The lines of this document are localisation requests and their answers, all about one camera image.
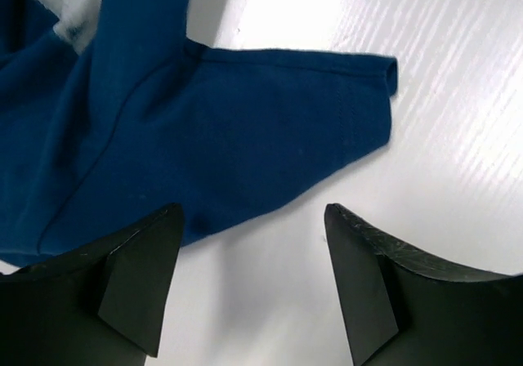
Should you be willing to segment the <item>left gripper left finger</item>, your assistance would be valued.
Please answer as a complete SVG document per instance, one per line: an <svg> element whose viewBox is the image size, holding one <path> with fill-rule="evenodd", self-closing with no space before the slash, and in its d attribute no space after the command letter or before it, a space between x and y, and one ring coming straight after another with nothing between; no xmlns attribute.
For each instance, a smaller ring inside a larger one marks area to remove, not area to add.
<svg viewBox="0 0 523 366"><path fill-rule="evenodd" d="M183 235L169 204L1 277L4 365L142 365L159 354Z"/></svg>

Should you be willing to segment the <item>blue mickey mouse t-shirt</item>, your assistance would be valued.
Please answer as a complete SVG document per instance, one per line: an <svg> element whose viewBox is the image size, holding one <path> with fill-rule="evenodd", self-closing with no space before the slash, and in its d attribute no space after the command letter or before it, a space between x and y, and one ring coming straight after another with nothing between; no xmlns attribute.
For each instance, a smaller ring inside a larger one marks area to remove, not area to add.
<svg viewBox="0 0 523 366"><path fill-rule="evenodd" d="M26 266L179 203L191 244L391 136L393 57L207 47L189 0L1 0L1 258Z"/></svg>

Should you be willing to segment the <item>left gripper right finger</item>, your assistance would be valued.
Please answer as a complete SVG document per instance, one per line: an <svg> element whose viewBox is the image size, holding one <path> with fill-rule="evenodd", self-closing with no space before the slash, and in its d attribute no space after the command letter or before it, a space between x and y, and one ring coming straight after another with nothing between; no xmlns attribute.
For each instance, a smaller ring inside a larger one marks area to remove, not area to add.
<svg viewBox="0 0 523 366"><path fill-rule="evenodd" d="M445 260L338 203L324 225L353 364L521 364L520 275Z"/></svg>

